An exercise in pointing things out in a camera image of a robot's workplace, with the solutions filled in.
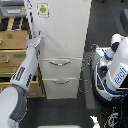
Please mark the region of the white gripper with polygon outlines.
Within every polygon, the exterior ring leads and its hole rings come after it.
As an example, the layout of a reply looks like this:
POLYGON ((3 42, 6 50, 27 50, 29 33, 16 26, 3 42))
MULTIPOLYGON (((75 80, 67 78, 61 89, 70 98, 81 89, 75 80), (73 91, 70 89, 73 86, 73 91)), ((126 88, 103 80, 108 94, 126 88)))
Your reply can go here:
POLYGON ((43 39, 41 31, 39 31, 39 36, 36 38, 30 39, 29 37, 26 38, 26 46, 34 46, 36 49, 41 47, 41 40, 43 39))

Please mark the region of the white robot base part right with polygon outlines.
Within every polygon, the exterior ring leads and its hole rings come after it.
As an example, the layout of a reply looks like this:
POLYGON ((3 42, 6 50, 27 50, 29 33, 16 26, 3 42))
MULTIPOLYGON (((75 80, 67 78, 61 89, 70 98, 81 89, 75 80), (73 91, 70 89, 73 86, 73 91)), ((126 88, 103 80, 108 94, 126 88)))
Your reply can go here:
POLYGON ((90 118, 92 119, 92 121, 94 123, 93 128, 101 128, 100 124, 98 122, 98 118, 96 116, 90 116, 90 118))

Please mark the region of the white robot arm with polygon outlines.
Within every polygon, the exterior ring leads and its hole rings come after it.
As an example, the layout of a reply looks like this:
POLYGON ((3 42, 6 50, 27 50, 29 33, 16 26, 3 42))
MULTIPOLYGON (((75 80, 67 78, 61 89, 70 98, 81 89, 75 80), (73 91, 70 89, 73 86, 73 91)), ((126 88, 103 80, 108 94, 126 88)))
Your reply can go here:
POLYGON ((42 39, 42 35, 27 38, 26 58, 11 77, 11 86, 0 93, 0 128, 19 128, 20 121, 26 114, 27 100, 25 93, 29 90, 38 67, 42 39))

